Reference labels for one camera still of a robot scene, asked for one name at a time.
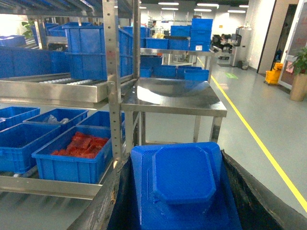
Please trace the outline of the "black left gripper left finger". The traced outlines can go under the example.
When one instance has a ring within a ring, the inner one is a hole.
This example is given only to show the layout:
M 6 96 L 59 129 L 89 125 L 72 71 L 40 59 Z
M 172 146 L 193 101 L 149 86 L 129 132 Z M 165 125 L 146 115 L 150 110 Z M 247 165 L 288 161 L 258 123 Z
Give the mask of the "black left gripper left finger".
M 131 189 L 131 159 L 121 159 L 70 230 L 124 230 Z

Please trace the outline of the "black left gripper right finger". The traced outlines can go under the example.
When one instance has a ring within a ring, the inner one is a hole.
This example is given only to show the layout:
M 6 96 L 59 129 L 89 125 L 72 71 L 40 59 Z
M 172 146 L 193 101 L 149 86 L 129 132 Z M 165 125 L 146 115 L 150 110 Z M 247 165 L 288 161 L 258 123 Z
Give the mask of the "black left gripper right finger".
M 243 166 L 221 150 L 244 230 L 305 230 L 307 218 L 283 202 Z

